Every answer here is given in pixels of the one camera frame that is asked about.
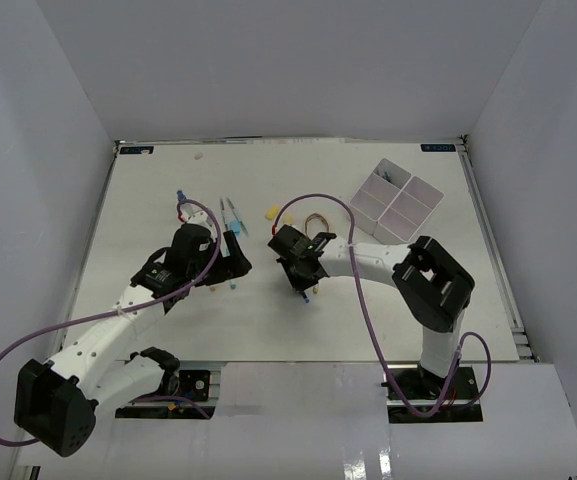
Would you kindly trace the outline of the blue pen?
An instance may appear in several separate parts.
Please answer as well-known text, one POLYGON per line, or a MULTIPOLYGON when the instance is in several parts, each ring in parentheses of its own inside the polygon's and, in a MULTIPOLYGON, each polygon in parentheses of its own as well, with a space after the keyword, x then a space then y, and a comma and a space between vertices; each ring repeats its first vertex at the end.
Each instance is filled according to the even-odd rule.
POLYGON ((304 303, 306 303, 306 304, 310 303, 310 298, 308 297, 308 295, 305 291, 299 290, 299 291, 297 291, 297 293, 303 299, 304 303))

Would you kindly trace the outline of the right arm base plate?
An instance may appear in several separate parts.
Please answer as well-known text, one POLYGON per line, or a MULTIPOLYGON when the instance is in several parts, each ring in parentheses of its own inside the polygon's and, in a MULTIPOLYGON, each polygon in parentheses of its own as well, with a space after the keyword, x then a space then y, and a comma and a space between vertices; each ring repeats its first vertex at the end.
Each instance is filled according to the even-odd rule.
MULTIPOLYGON (((443 380, 423 373, 419 367, 391 368, 406 398, 420 411, 430 411, 439 398, 443 380)), ((459 367, 447 390, 442 406, 429 418, 421 418, 403 403, 387 378, 381 383, 386 389, 386 406, 390 424, 449 424, 481 423, 483 418, 479 402, 479 387, 472 367, 459 367)))

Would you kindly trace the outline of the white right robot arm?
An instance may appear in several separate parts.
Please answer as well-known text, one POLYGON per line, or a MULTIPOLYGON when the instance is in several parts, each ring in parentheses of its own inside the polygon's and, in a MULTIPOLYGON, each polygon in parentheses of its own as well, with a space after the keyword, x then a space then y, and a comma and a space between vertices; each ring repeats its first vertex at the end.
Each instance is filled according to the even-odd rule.
POLYGON ((268 247, 299 293, 324 278, 354 275, 397 289, 422 326, 421 390, 440 399, 454 389, 451 364, 475 281, 437 240, 422 235, 410 245, 352 244, 326 232, 309 238, 285 225, 268 247))

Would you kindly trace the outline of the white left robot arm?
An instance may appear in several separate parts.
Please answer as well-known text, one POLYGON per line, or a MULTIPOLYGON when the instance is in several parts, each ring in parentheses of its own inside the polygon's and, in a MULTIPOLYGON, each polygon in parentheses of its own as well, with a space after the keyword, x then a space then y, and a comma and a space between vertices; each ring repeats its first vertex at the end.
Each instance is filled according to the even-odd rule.
POLYGON ((28 361, 17 379, 14 421, 62 457, 77 452, 99 417, 141 397, 167 399, 179 388, 179 360, 148 347, 116 365, 132 342, 185 298, 190 287, 212 286, 252 268, 236 235, 220 249, 209 228, 182 225, 170 246, 152 254, 117 301, 96 322, 45 362, 28 361))

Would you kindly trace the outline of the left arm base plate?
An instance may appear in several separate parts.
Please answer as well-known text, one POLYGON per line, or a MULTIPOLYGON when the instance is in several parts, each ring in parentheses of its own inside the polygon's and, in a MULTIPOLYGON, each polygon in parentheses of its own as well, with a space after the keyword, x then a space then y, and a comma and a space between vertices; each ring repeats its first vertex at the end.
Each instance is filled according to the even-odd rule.
POLYGON ((115 412, 117 419, 142 420, 209 420, 212 418, 220 393, 219 370, 181 370, 176 397, 163 400, 128 404, 115 412))

